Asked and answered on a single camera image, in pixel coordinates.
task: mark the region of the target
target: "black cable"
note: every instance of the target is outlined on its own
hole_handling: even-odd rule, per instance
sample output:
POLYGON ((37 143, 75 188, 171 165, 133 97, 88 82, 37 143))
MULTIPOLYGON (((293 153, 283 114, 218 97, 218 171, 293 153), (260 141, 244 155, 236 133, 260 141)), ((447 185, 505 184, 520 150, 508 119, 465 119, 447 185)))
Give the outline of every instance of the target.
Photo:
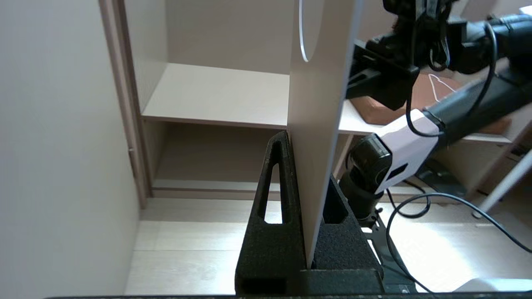
MULTIPOLYGON (((423 190, 423 188, 421 188, 420 186, 410 182, 410 181, 407 181, 407 180, 403 180, 404 183, 406 183, 407 185, 410 185, 414 188, 416 188, 417 190, 421 191, 423 194, 425 194, 425 190, 423 190)), ((386 194, 388 194, 388 198, 390 199, 390 202, 392 203, 392 207, 394 209, 396 209, 397 207, 395 206, 395 202, 392 198, 392 194, 390 193, 390 190, 389 189, 386 189, 386 194)), ((419 212, 419 213, 416 213, 416 214, 406 214, 406 213, 403 213, 401 211, 398 211, 397 213, 405 218, 409 218, 409 219, 416 219, 416 218, 419 218, 425 214, 427 214, 429 212, 429 209, 430 209, 430 197, 429 196, 426 196, 425 197, 427 199, 427 205, 425 205, 425 208, 419 212)))
MULTIPOLYGON (((410 40, 410 64, 412 65, 415 65, 415 40, 417 38, 417 31, 418 31, 418 25, 420 23, 420 20, 421 18, 419 18, 413 25, 412 27, 412 37, 411 37, 411 40, 410 40)), ((423 132, 420 132, 418 131, 415 127, 414 127, 414 124, 412 123, 412 117, 410 115, 410 111, 412 110, 412 97, 409 97, 406 99, 406 111, 405 111, 405 116, 406 116, 406 124, 408 125, 408 128, 416 135, 418 136, 421 136, 421 137, 438 137, 438 136, 441 136, 443 134, 445 134, 444 131, 440 131, 438 132, 437 134, 427 134, 427 133, 423 133, 423 132)))
POLYGON ((447 69, 449 65, 451 65, 451 56, 449 54, 449 45, 447 42, 447 37, 444 36, 442 40, 434 43, 433 46, 429 49, 428 65, 431 69, 437 72, 442 72, 445 69, 447 69), (445 54, 445 61, 443 63, 439 62, 440 66, 437 66, 434 64, 435 62, 434 61, 434 47, 435 46, 438 47, 437 49, 441 49, 443 51, 443 54, 445 54))
MULTIPOLYGON (((392 238, 390 236, 390 229, 392 228, 392 222, 395 218, 395 215, 399 213, 400 209, 402 207, 404 207, 405 205, 419 199, 419 198, 422 198, 422 197, 428 197, 428 196, 441 196, 441 197, 447 197, 447 198, 450 198, 452 200, 455 200, 455 201, 458 201, 460 203, 463 203, 465 204, 466 206, 468 206, 469 208, 473 209, 475 212, 479 213, 480 215, 482 215, 484 218, 486 218, 489 222, 491 222, 496 228, 498 228, 503 234, 506 235, 506 237, 508 237, 512 242, 514 242, 517 246, 521 247, 523 250, 525 250, 526 252, 529 252, 529 253, 532 253, 532 250, 528 247, 526 247, 523 243, 519 242, 514 236, 512 236, 506 229, 504 229, 495 219, 493 219, 491 216, 489 216, 488 214, 486 214, 485 212, 483 212, 481 209, 477 208, 476 206, 474 206, 472 203, 466 201, 466 200, 463 200, 457 196, 454 196, 454 195, 451 195, 451 194, 445 194, 445 193, 438 193, 438 192, 434 192, 434 193, 425 193, 425 194, 419 194, 419 195, 416 195, 416 196, 412 196, 411 198, 409 198, 408 200, 402 202, 401 204, 399 204, 399 206, 397 206, 397 208, 395 208, 393 210, 393 212, 391 213, 390 215, 390 218, 388 220, 388 224, 386 225, 386 244, 388 245, 388 248, 392 248, 392 238)), ((395 252, 393 252, 392 250, 390 250, 390 254, 392 256, 392 258, 394 259, 395 263, 399 266, 399 268, 401 268, 401 270, 403 270, 403 272, 410 278, 412 279, 412 281, 414 281, 415 283, 417 283, 420 287, 422 287, 424 290, 426 290, 427 292, 429 293, 433 293, 429 288, 427 288, 426 286, 424 286, 422 283, 420 283, 414 276, 412 276, 410 274, 410 272, 408 271, 408 269, 398 261, 398 257, 396 256, 395 252)))
MULTIPOLYGON (((411 38, 410 63, 412 65, 415 65, 414 64, 415 62, 414 49, 415 49, 415 39, 417 37, 417 26, 418 26, 418 22, 416 21, 412 29, 412 38, 411 38)), ((491 55, 491 61, 489 63, 489 72, 488 72, 488 76, 486 77, 486 81, 484 82, 484 85, 482 87, 482 90, 478 94, 478 97, 473 103, 473 106, 471 106, 471 109, 469 110, 467 116, 471 115, 471 113, 478 108, 478 106, 480 105, 480 102, 482 102, 482 100, 484 99, 484 96, 488 92, 488 89, 492 83, 493 77, 495 76, 495 67, 496 67, 497 59, 498 59, 497 37, 495 36, 495 31, 493 30, 493 27, 488 22, 485 22, 484 24, 484 31, 486 33, 486 36, 489 38, 491 42, 491 46, 492 46, 492 53, 491 53, 492 55, 491 55)), ((406 112, 405 112, 406 124, 408 125, 408 128, 414 134, 421 136, 421 137, 439 137, 445 134, 445 131, 440 131, 437 134, 427 134, 427 133, 418 131, 414 127, 414 124, 412 123, 412 117, 410 116, 411 110, 412 110, 412 98, 408 98, 406 100, 406 112)))
POLYGON ((488 76, 486 77, 486 81, 482 86, 482 90, 480 91, 480 94, 478 94, 477 100, 473 103, 473 106, 471 106, 471 109, 468 112, 468 116, 471 115, 471 113, 478 108, 480 102, 482 102, 484 96, 488 92, 489 86, 491 85, 493 77, 495 76, 495 67, 497 65, 498 59, 497 37, 495 36, 495 31, 493 31, 493 27, 491 26, 491 24, 489 24, 489 22, 484 23, 484 32, 489 38, 492 46, 491 60, 489 62, 489 71, 488 76))

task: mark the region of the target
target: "black stand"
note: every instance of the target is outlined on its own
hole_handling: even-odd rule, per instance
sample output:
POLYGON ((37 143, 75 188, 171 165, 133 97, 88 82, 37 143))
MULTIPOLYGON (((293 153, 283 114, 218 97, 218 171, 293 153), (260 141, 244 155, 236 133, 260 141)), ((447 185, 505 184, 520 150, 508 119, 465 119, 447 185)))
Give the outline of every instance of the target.
POLYGON ((345 295, 416 293, 386 245, 378 212, 364 234, 331 177, 312 269, 306 268, 301 209, 292 147, 286 132, 273 136, 235 273, 239 295, 345 295), (264 221, 273 166, 279 164, 282 224, 264 221), (368 241, 373 242, 379 261, 368 241))

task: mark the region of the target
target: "shelf board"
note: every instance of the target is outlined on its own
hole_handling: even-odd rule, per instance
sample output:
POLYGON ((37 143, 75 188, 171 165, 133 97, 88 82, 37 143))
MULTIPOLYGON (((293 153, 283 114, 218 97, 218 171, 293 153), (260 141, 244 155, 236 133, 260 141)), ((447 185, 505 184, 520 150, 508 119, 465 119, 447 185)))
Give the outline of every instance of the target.
MULTIPOLYGON (((289 75, 169 63, 144 119, 285 129, 289 75)), ((382 126, 366 123, 350 101, 344 101, 339 132, 367 135, 382 126)), ((511 143, 500 135, 472 134, 469 142, 511 143)))

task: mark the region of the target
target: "shelf unit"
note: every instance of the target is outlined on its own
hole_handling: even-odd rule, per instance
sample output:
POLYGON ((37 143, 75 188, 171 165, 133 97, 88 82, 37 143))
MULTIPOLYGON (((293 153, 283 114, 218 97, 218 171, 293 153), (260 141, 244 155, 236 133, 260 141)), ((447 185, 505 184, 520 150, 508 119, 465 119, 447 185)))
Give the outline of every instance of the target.
MULTIPOLYGON (((293 25, 293 2, 262 5, 258 0, 126 2, 152 195, 253 198, 266 142, 287 127, 292 52, 292 37, 282 32, 293 25), (233 18, 218 19, 225 11, 233 18)), ((381 7, 367 9, 372 15, 363 17, 361 37, 389 29, 392 15, 381 7), (369 26, 376 19, 383 26, 369 26)), ((352 142, 381 127, 366 123, 350 101, 342 105, 335 175, 341 175, 352 142)), ((517 114, 526 118, 526 113, 517 114)), ((439 156, 474 190, 491 163, 470 156, 478 150, 496 160, 519 126, 512 123, 504 135, 472 134, 439 156)), ((277 183, 272 183, 271 198, 278 195, 277 183)))
MULTIPOLYGON (((252 198, 268 139, 286 128, 288 86, 286 74, 168 63, 142 112, 145 120, 175 123, 153 181, 155 194, 252 198)), ((350 101, 343 103, 340 134, 364 136, 380 127, 366 123, 350 101)), ((351 140, 339 138, 337 146, 349 147, 351 140)), ((510 143, 489 134, 464 141, 510 143)), ((338 155, 335 165, 344 157, 338 155)), ((271 189, 271 198, 278 198, 278 183, 271 189)))
MULTIPOLYGON (((290 76, 169 63, 142 112, 148 120, 284 129, 290 76)), ((367 135, 382 127, 366 123, 350 101, 341 134, 367 135)), ((471 134, 464 140, 508 144, 501 135, 471 134)))

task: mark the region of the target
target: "wooden floor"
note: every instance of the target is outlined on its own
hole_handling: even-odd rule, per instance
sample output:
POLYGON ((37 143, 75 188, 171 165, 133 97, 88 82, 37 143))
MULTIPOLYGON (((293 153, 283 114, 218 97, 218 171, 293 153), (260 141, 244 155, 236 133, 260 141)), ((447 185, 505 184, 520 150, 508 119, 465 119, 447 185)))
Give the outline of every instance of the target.
MULTIPOLYGON (((492 215, 532 246, 532 189, 523 189, 492 215)), ((126 294, 234 294, 251 204, 153 198, 142 212, 126 294)), ((386 223, 392 207, 379 206, 386 223)), ((269 202, 267 221, 281 221, 279 202, 269 202)), ((433 204, 421 219, 396 218, 392 237, 411 273, 436 292, 451 292, 477 277, 532 279, 532 256, 463 205, 433 204)))

